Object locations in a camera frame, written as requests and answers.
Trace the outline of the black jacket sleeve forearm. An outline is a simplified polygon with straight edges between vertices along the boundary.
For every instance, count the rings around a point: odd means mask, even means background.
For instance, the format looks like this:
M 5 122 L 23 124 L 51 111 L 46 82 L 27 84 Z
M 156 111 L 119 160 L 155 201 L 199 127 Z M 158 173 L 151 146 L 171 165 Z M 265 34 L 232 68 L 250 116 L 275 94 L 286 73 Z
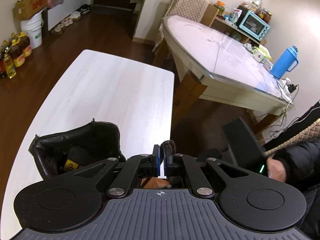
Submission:
M 319 139 L 283 148 L 272 157 L 286 169 L 287 184 L 306 199 L 306 213 L 298 228 L 311 239 L 319 239 Z

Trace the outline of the person's right hand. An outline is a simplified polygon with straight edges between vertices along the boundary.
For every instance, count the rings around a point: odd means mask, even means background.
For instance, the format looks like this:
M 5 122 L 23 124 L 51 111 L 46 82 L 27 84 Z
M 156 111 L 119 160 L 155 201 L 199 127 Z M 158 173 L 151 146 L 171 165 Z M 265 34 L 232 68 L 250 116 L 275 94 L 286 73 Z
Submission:
M 286 169 L 281 161 L 272 158 L 267 159 L 268 177 L 280 182 L 286 182 Z

